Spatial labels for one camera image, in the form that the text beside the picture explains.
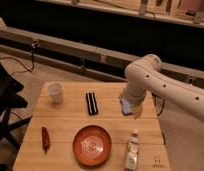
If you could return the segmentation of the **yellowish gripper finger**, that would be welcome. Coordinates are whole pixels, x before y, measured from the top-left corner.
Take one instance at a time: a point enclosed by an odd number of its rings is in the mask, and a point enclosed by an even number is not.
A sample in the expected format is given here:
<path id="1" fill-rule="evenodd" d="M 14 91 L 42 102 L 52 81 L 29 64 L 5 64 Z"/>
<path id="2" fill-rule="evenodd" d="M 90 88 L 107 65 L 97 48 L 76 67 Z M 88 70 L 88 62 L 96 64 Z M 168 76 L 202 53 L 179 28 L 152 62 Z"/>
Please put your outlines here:
<path id="1" fill-rule="evenodd" d="M 143 111 L 143 106 L 142 105 L 134 106 L 133 107 L 133 118 L 138 119 L 141 116 L 142 111 Z"/>

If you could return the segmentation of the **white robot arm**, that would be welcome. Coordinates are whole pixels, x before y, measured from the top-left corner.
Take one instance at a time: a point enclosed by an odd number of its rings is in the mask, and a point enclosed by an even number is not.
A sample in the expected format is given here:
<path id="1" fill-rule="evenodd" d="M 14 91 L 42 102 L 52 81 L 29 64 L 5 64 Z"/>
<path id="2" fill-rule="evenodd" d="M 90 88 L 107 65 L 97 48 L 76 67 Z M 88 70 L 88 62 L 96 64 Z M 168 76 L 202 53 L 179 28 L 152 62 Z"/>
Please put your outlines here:
<path id="1" fill-rule="evenodd" d="M 154 54 L 131 62 L 125 68 L 127 83 L 123 97 L 132 105 L 139 106 L 146 92 L 151 91 L 204 122 L 204 89 L 161 74 L 161 65 L 161 59 Z"/>

